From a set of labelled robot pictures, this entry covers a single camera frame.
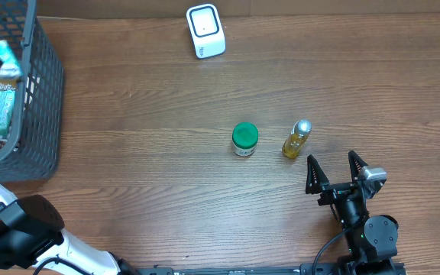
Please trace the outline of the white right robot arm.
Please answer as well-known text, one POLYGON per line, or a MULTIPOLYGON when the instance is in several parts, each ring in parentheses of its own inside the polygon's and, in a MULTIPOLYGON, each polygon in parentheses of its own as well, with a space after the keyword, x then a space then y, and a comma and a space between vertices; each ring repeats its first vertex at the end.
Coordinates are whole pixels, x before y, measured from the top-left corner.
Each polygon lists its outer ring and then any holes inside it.
POLYGON ((370 216, 367 200, 387 181, 383 167, 370 166, 354 151, 348 152, 351 180, 331 184, 314 156, 307 157, 306 193, 319 194, 318 204, 328 205, 342 232, 319 250, 311 274, 404 274, 403 264, 395 264, 399 224, 390 215, 370 216), (340 238, 347 241, 349 254, 325 268, 319 264, 323 252, 340 238))

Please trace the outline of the yellow liquid bottle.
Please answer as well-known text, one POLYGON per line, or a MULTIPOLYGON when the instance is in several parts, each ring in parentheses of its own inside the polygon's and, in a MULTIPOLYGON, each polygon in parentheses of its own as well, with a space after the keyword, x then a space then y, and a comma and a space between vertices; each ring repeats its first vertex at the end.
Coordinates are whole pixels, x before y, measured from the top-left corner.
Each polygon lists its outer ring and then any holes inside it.
POLYGON ((294 124, 289 137, 285 140, 282 152, 286 157, 296 158, 312 131, 312 124, 308 120, 300 120, 294 124))

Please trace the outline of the green lid jar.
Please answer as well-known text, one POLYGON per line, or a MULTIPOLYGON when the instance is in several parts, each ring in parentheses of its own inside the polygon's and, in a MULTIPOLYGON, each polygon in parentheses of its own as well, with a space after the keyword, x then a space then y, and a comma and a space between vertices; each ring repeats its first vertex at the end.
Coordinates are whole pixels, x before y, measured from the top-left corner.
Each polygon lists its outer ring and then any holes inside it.
POLYGON ((242 122, 235 126, 231 135, 232 150, 241 157, 252 155, 259 140, 259 132, 250 122, 242 122))

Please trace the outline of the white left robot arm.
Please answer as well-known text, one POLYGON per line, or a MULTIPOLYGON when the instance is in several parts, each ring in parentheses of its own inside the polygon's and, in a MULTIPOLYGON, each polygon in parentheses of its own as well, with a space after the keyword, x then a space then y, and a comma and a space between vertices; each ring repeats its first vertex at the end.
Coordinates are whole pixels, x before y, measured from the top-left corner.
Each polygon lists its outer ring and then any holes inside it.
MULTIPOLYGON (((19 131, 17 139, 24 142, 16 153, 17 162, 0 157, 0 180, 9 176, 32 180, 31 164, 45 176, 54 173, 56 160, 45 167, 33 155, 44 150, 41 138, 32 140, 19 131)), ((0 183, 0 269, 13 266, 34 266, 37 271, 48 267, 61 274, 138 273, 125 259, 97 250, 70 234, 59 212, 43 196, 18 198, 0 183)))

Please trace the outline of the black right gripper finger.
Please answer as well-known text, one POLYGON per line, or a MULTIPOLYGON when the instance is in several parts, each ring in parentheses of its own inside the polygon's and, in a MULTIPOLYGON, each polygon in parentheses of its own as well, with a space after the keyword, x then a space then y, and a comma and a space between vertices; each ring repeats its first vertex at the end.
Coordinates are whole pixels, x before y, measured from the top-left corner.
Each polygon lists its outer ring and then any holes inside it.
POLYGON ((351 150, 348 152, 348 160, 351 171, 351 178, 353 182, 357 182, 360 179, 359 173, 363 167, 367 166, 367 163, 364 162, 358 154, 351 150))
POLYGON ((318 194, 329 184, 327 176, 313 155, 307 157, 306 194, 318 194))

